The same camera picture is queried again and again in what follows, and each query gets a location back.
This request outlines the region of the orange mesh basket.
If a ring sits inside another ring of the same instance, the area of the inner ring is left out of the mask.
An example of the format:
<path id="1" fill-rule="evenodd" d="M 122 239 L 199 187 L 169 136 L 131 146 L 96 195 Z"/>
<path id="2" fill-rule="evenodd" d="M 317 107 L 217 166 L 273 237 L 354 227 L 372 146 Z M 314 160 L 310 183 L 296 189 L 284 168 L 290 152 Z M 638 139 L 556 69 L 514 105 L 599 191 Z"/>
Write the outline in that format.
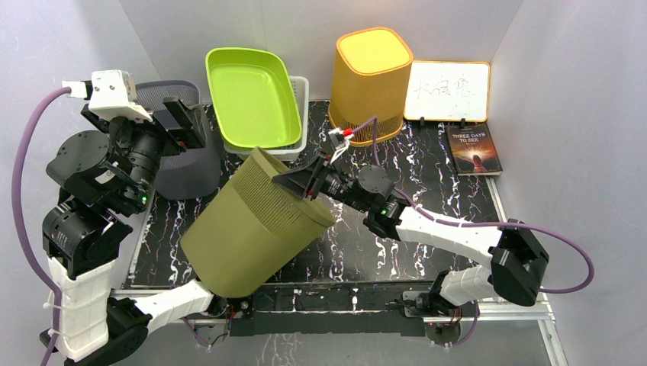
<path id="1" fill-rule="evenodd" d="M 328 116 L 333 127 L 343 130 L 367 123 L 354 133 L 352 146 L 369 146 L 374 130 L 377 142 L 400 133 L 413 59 L 400 35 L 387 27 L 358 30 L 337 40 Z"/>

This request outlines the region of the olive green mesh basket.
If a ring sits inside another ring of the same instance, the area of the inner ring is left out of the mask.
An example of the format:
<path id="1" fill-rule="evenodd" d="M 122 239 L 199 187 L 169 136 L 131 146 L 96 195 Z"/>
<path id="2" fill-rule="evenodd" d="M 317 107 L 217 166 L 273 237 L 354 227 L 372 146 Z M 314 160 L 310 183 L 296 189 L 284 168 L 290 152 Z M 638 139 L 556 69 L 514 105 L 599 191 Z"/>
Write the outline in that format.
<path id="1" fill-rule="evenodd" d="M 189 264 L 217 296 L 249 296 L 335 224 L 321 200 L 272 182 L 287 170 L 255 148 L 182 236 Z"/>

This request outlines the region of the grey mesh basket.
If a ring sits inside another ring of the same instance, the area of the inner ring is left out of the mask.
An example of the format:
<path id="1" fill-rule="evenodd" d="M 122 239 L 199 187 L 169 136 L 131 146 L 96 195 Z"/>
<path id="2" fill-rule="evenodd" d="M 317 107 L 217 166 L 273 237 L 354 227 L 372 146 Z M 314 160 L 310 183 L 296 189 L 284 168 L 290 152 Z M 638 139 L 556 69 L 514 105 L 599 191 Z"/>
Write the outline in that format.
<path id="1" fill-rule="evenodd" d="M 188 107 L 201 106 L 199 88 L 185 80 L 142 82 L 136 85 L 137 103 L 152 111 L 167 129 L 179 127 L 163 105 L 166 97 L 177 97 Z M 208 196 L 216 191 L 220 180 L 220 150 L 205 111 L 200 122 L 206 135 L 201 149 L 188 149 L 177 156 L 161 158 L 155 180 L 156 193 L 168 200 L 187 200 Z"/>

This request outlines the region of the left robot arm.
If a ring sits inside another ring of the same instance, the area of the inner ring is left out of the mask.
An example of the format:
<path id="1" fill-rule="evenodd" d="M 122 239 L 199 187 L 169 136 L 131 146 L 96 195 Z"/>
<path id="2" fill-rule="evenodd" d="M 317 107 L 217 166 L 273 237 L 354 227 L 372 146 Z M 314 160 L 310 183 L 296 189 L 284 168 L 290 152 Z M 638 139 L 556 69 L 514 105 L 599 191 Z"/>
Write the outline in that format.
<path id="1" fill-rule="evenodd" d="M 43 220 L 43 247 L 59 293 L 50 303 L 53 324 L 40 337 L 67 365 L 117 363 L 169 323 L 227 310 L 227 295 L 198 280 L 148 297 L 111 294 L 121 242 L 132 232 L 124 218 L 146 210 L 161 159 L 206 143 L 200 106 L 177 97 L 163 105 L 176 128 L 136 103 L 102 112 L 84 107 L 92 129 L 69 137 L 47 166 L 60 198 Z"/>

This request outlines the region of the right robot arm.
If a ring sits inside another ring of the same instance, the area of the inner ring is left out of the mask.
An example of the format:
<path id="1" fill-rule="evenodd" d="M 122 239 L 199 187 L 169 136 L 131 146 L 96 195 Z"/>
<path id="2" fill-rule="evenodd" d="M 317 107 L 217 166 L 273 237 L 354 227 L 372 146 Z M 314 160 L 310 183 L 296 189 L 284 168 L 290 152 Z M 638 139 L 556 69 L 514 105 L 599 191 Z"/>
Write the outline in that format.
<path id="1" fill-rule="evenodd" d="M 395 302 L 407 317 L 449 316 L 466 303 L 490 297 L 522 307 L 536 302 L 549 255 L 518 221 L 486 226 L 432 213 L 410 203 L 383 168 L 366 165 L 350 175 L 322 156 L 277 174 L 272 182 L 299 198 L 324 194 L 364 212 L 363 224 L 378 237 L 430 245 L 475 261 L 465 270 L 441 271 L 427 292 L 405 291 Z"/>

